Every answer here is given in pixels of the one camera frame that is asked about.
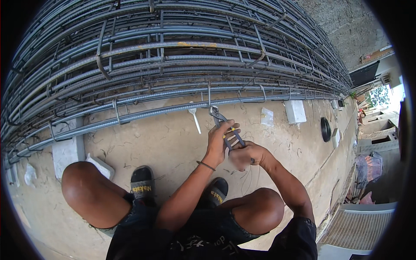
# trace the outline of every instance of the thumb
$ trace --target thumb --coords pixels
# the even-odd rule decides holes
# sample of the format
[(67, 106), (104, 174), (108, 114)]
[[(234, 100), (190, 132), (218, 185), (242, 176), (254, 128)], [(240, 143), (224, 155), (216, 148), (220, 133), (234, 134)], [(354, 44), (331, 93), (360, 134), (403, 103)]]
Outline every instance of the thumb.
[(219, 131), (220, 131), (222, 134), (227, 133), (227, 132), (228, 132), (228, 129), (229, 129), (229, 128), (231, 128), (231, 127), (233, 126), (233, 124), (234, 124), (234, 123), (235, 123), (235, 122), (234, 122), (234, 119), (227, 120), (226, 122), (224, 122), (224, 123), (220, 126)]

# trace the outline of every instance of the person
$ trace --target person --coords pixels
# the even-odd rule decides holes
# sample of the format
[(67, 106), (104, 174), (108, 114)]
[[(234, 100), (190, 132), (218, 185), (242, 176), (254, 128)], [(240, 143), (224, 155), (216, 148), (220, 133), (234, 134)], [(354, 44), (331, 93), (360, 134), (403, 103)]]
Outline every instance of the person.
[[(71, 208), (93, 227), (112, 232), (108, 260), (122, 259), (317, 259), (316, 226), (312, 204), (304, 186), (265, 148), (245, 141), (233, 146), (229, 160), (243, 171), (260, 165), (276, 184), (279, 195), (260, 188), (227, 201), (228, 184), (216, 178), (215, 168), (224, 161), (226, 146), (237, 141), (231, 127), (222, 122), (208, 133), (207, 152), (185, 182), (158, 207), (154, 201), (154, 177), (148, 166), (131, 176), (131, 192), (105, 178), (89, 162), (69, 165), (62, 176), (62, 193)], [(277, 227), (285, 204), (291, 221), (268, 251), (247, 250), (239, 244), (256, 239)]]

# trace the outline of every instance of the foot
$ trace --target foot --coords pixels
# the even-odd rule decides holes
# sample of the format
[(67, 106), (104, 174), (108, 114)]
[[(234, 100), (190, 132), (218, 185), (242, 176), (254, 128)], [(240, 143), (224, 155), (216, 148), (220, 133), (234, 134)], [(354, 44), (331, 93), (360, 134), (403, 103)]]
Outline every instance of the foot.
[(131, 191), (136, 200), (142, 201), (146, 206), (155, 207), (155, 181), (153, 171), (149, 166), (137, 167), (130, 179)]
[(228, 183), (224, 178), (215, 178), (202, 193), (198, 209), (215, 208), (222, 204), (228, 194)]

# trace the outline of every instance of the wrist band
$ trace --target wrist band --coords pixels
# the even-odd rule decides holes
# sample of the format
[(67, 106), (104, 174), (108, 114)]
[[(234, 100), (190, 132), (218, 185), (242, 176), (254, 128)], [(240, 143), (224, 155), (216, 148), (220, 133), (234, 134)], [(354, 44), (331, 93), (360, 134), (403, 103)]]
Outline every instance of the wrist band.
[(214, 168), (212, 168), (211, 166), (209, 166), (209, 165), (207, 165), (207, 164), (205, 164), (205, 163), (203, 163), (203, 162), (201, 162), (201, 161), (196, 161), (198, 164), (202, 164), (202, 165), (205, 165), (206, 167), (208, 167), (209, 169), (211, 169), (211, 170), (213, 170), (213, 171), (215, 171), (215, 169)]

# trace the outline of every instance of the plastic spoon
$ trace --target plastic spoon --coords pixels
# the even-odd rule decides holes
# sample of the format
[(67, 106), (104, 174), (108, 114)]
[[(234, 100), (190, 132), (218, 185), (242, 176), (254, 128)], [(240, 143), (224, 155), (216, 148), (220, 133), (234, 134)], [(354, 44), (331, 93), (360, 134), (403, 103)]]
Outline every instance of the plastic spoon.
[(196, 124), (196, 128), (198, 128), (198, 133), (201, 134), (201, 128), (199, 128), (199, 123), (198, 123), (198, 119), (196, 118), (196, 108), (192, 108), (192, 109), (188, 109), (189, 113), (193, 114), (193, 119), (195, 119), (195, 124)]

